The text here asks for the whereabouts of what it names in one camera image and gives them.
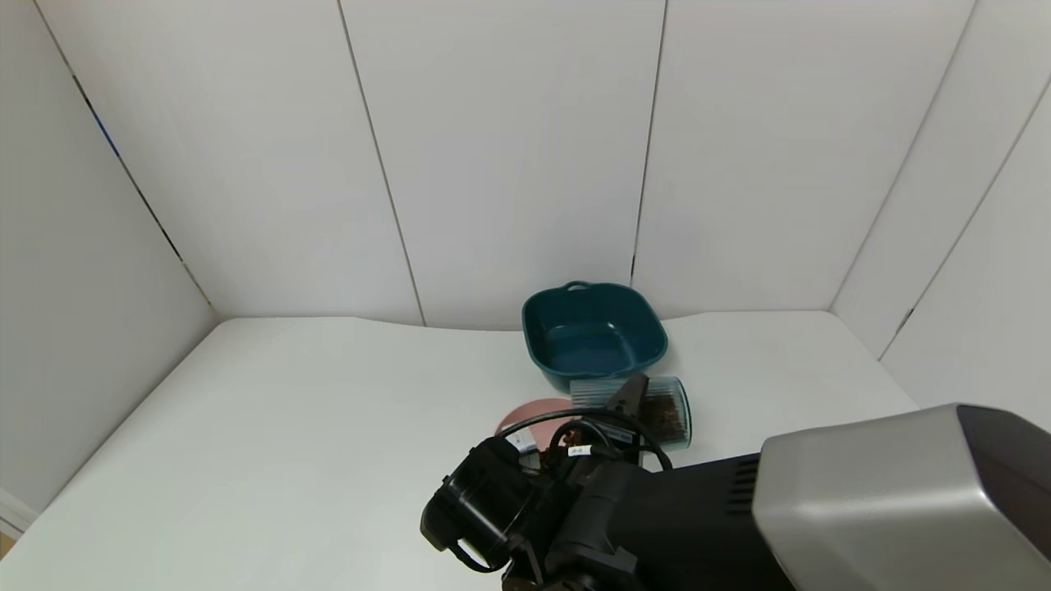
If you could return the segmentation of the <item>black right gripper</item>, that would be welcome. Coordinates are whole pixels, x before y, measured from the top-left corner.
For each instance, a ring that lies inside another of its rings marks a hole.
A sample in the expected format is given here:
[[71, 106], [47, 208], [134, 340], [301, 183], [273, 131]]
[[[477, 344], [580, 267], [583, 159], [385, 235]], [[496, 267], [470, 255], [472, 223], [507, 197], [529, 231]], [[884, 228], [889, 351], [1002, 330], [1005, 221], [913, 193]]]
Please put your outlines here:
[[[650, 375], [634, 373], [607, 398], [607, 410], [632, 419], [639, 415], [640, 404], [650, 388]], [[600, 445], [620, 454], [621, 460], [641, 465], [643, 437], [630, 423], [600, 415], [579, 415], [579, 445]]]

